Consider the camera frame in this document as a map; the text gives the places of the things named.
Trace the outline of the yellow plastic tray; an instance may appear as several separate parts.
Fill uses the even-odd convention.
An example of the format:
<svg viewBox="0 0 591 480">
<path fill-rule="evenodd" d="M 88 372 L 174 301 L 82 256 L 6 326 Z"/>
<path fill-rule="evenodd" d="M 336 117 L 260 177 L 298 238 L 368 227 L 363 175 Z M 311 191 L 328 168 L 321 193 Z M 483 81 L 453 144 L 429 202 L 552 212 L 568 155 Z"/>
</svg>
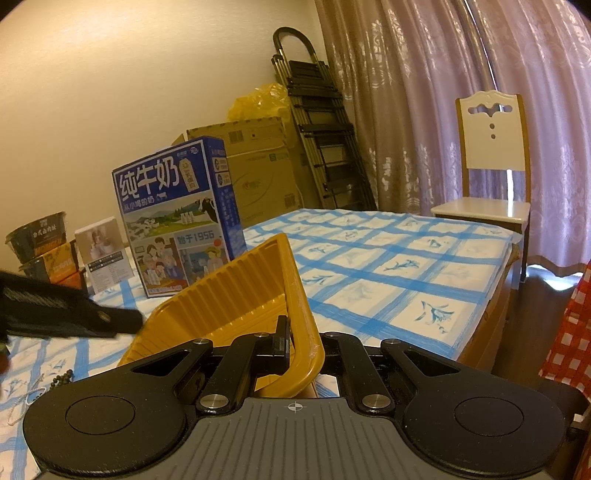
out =
<svg viewBox="0 0 591 480">
<path fill-rule="evenodd" d="M 264 375 L 256 382 L 256 394 L 312 398 L 312 383 L 321 372 L 325 350 L 290 242 L 283 233 L 156 307 L 119 364 L 198 338 L 221 347 L 245 334 L 271 333 L 281 315 L 290 320 L 290 366 L 283 375 Z"/>
</svg>

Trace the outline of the middle black noodle bowl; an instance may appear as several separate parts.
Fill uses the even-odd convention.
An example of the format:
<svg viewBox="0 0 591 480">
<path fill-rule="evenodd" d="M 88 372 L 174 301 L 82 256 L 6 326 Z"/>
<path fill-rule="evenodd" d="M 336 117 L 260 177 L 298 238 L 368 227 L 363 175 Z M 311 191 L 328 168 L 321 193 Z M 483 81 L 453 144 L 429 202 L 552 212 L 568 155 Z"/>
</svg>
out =
<svg viewBox="0 0 591 480">
<path fill-rule="evenodd" d="M 78 270 L 74 241 L 63 243 L 19 267 L 26 277 L 52 284 L 62 283 Z"/>
</svg>

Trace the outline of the black noodle bowl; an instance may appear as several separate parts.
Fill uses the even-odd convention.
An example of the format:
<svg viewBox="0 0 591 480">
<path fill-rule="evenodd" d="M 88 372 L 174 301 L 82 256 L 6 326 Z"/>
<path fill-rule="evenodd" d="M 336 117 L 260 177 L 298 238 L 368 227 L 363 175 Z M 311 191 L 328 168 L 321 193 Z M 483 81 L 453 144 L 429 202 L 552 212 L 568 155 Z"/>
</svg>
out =
<svg viewBox="0 0 591 480">
<path fill-rule="evenodd" d="M 24 264 L 66 242 L 65 212 L 29 222 L 8 233 L 5 244 Z"/>
<path fill-rule="evenodd" d="M 85 271 L 83 269 L 78 270 L 76 273 L 73 273 L 72 275 L 69 275 L 68 277 L 59 281 L 58 285 L 86 292 L 87 284 L 85 279 Z"/>
<path fill-rule="evenodd" d="M 78 270 L 74 241 L 63 243 L 19 267 L 26 277 L 52 284 L 62 283 Z"/>
</svg>

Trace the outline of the bottom black noodle bowl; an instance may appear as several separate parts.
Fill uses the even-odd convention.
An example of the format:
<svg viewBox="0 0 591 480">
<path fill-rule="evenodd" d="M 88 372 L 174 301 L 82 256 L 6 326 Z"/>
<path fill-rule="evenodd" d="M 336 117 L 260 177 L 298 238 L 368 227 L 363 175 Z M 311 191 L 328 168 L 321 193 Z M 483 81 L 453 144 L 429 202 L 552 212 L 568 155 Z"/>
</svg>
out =
<svg viewBox="0 0 591 480">
<path fill-rule="evenodd" d="M 85 271 L 83 269 L 78 270 L 76 273 L 73 273 L 72 275 L 69 275 L 68 277 L 59 281 L 58 285 L 86 292 L 87 284 L 85 279 Z"/>
</svg>

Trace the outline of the top black noodle bowl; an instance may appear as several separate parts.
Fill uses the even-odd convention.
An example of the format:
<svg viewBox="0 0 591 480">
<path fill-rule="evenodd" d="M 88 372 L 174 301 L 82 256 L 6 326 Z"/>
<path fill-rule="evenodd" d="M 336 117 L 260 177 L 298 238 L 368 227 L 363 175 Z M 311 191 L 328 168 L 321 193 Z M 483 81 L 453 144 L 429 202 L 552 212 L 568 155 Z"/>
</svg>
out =
<svg viewBox="0 0 591 480">
<path fill-rule="evenodd" d="M 24 264 L 66 242 L 65 212 L 29 222 L 8 233 L 5 244 Z"/>
</svg>

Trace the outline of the small white product box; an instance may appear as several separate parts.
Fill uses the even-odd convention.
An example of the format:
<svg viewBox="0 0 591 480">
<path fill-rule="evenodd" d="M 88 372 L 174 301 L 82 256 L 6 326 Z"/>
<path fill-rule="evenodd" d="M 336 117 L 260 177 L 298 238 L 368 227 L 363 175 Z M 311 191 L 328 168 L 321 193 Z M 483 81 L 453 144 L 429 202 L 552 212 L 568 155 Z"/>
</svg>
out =
<svg viewBox="0 0 591 480">
<path fill-rule="evenodd" d="M 77 229 L 74 237 L 95 293 L 113 288 L 133 276 L 114 217 Z"/>
</svg>

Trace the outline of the blue white checked tablecloth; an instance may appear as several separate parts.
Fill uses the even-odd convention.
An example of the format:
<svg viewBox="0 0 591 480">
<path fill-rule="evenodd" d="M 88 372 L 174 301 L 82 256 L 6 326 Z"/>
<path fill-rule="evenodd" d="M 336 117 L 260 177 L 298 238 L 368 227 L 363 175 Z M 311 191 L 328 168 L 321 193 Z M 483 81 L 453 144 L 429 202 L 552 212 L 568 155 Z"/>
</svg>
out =
<svg viewBox="0 0 591 480">
<path fill-rule="evenodd" d="M 504 277 L 518 237 L 484 223 L 387 212 L 301 209 L 245 230 L 256 247 L 283 233 L 321 331 L 377 345 L 399 338 L 450 359 L 467 352 Z M 1 380 L 1 475 L 31 479 L 37 466 L 21 420 L 59 374 L 113 368 L 130 344 L 115 339 L 14 339 Z"/>
</svg>

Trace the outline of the blue milk carton box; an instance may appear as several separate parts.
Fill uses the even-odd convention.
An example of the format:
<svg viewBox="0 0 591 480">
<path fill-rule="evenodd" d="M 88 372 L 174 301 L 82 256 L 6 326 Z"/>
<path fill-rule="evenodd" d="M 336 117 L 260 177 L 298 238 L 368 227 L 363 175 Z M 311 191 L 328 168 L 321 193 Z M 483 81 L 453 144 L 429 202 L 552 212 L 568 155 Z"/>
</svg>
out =
<svg viewBox="0 0 591 480">
<path fill-rule="evenodd" d="M 112 171 L 144 292 L 172 296 L 246 251 L 223 141 L 199 137 Z"/>
</svg>

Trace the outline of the red white checked cloth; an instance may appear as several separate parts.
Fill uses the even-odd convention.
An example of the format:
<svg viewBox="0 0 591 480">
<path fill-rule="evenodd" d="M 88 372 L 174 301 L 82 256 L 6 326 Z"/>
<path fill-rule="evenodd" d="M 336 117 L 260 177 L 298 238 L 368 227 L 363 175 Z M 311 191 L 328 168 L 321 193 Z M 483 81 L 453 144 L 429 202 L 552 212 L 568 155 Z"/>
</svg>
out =
<svg viewBox="0 0 591 480">
<path fill-rule="evenodd" d="M 574 415 L 571 427 L 587 432 L 590 432 L 590 340 L 590 263 L 587 263 L 539 372 L 542 378 L 574 387 L 586 398 L 586 410 Z"/>
</svg>

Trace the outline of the cardboard box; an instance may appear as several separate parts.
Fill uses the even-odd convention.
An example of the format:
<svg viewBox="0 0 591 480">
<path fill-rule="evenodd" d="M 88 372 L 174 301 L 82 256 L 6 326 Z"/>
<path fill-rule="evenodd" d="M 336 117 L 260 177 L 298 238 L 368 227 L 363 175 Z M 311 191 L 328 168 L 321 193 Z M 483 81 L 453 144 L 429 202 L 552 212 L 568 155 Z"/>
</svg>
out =
<svg viewBox="0 0 591 480">
<path fill-rule="evenodd" d="M 177 140 L 201 136 L 224 142 L 243 227 L 322 206 L 304 147 L 279 116 L 192 128 Z"/>
</svg>

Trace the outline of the white wooden chair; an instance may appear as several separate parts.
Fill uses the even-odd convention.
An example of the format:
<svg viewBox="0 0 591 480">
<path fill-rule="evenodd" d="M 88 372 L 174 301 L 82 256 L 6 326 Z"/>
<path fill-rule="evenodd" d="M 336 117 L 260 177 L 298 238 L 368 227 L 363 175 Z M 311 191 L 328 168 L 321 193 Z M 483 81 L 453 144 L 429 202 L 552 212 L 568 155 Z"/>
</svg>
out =
<svg viewBox="0 0 591 480">
<path fill-rule="evenodd" d="M 531 160 L 519 94 L 478 91 L 456 100 L 462 195 L 431 209 L 437 217 L 480 221 L 522 236 L 520 280 L 526 279 L 531 221 Z"/>
</svg>

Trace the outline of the black folding ladder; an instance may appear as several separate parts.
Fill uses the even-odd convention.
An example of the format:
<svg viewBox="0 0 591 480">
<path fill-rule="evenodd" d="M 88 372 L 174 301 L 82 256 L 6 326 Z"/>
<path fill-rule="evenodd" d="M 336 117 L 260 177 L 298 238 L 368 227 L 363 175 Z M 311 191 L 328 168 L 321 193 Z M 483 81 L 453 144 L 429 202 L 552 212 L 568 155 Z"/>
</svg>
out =
<svg viewBox="0 0 591 480">
<path fill-rule="evenodd" d="M 290 59 L 284 37 L 301 41 L 308 62 Z M 318 58 L 308 37 L 283 26 L 273 32 L 276 77 L 287 89 L 295 129 L 301 138 L 322 206 L 327 209 L 373 211 L 377 208 L 370 181 L 349 121 L 344 98 L 329 65 Z"/>
</svg>

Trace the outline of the yellow plastic bag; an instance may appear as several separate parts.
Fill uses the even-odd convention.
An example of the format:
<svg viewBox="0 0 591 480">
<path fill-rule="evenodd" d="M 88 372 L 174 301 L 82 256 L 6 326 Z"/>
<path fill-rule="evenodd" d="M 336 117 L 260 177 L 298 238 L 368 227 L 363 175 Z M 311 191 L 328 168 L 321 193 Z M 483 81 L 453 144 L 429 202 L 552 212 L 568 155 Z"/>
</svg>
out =
<svg viewBox="0 0 591 480">
<path fill-rule="evenodd" d="M 290 121 L 287 89 L 280 83 L 271 82 L 257 87 L 248 95 L 236 98 L 228 110 L 228 121 L 266 117 L 280 117 L 283 122 Z"/>
</svg>

